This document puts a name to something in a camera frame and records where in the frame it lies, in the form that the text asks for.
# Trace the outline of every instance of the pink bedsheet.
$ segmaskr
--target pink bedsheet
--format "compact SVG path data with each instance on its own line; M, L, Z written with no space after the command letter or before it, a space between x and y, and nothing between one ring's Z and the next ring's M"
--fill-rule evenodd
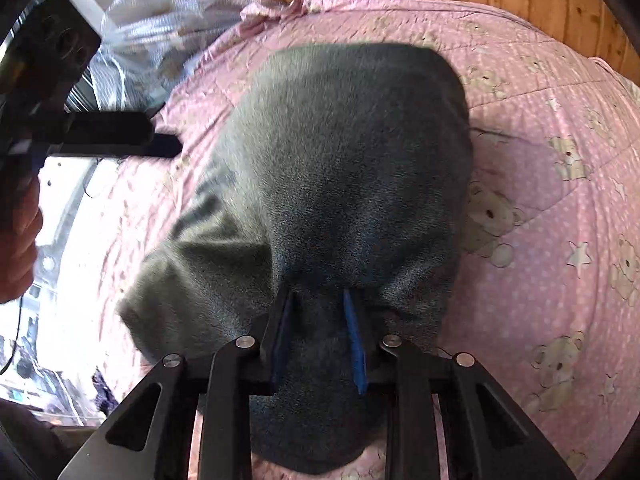
M637 89L515 16L476 4L295 0L247 7L158 117L182 158L128 160L100 231L104 375L124 396L145 370L114 314L145 253L188 206L217 132L271 52L307 43L438 50L467 92L476 170L465 254L440 347L504 385L579 479L597 476L640 411ZM378 450L348 475L380 478ZM274 475L255 464L259 478Z

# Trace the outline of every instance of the gray fabric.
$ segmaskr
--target gray fabric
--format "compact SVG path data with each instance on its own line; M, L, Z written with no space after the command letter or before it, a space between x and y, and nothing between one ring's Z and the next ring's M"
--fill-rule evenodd
M310 474L344 465L383 406L353 384L340 290L364 288L376 323L428 350L458 268L471 168L463 88L434 51L280 51L120 315L152 362L211 352L291 284L300 307L289 365L276 396L252 399L252 447Z

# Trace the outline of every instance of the metal bolt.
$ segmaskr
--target metal bolt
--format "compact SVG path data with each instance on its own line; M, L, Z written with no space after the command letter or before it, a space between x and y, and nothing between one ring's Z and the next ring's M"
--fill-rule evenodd
M382 344L389 348L398 348L402 344L402 339L396 334L387 334L382 338Z
M251 348L255 344L255 339L250 335L243 335L236 339L238 348Z
M456 356L456 362L460 366L469 368L470 366L473 366L474 364L476 364L476 359L471 354L462 353Z
M162 366L165 368L175 368L180 365L182 358L178 354L165 355L162 359Z

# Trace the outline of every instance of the plastic bag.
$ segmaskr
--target plastic bag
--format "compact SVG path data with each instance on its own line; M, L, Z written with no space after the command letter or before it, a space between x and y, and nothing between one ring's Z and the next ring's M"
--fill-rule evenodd
M90 63L100 110L161 105L251 3L277 5L273 0L115 0Z

